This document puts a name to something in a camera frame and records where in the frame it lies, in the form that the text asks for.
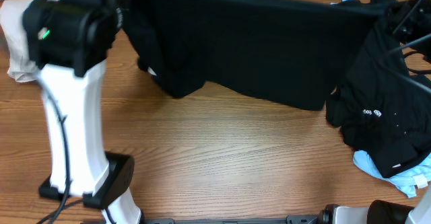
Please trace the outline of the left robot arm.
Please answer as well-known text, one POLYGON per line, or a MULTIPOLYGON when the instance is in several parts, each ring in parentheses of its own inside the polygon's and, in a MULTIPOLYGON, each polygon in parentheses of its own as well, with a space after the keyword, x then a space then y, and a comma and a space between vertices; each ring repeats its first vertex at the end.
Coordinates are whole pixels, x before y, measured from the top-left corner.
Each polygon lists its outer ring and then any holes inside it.
POLYGON ((33 0, 22 17, 28 54, 51 146, 51 174, 41 197, 68 206, 77 197, 102 212, 106 223, 143 223, 130 190, 134 159, 107 152, 101 96, 106 59, 129 0, 33 0))

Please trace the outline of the black t-shirt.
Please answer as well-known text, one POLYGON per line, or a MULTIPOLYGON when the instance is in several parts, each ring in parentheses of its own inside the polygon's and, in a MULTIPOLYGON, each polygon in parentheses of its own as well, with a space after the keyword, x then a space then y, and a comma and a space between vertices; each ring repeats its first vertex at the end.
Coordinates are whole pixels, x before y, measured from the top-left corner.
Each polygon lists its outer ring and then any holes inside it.
POLYGON ((298 0, 131 0, 138 67, 170 96, 208 82, 319 111, 383 15, 379 5, 298 0))

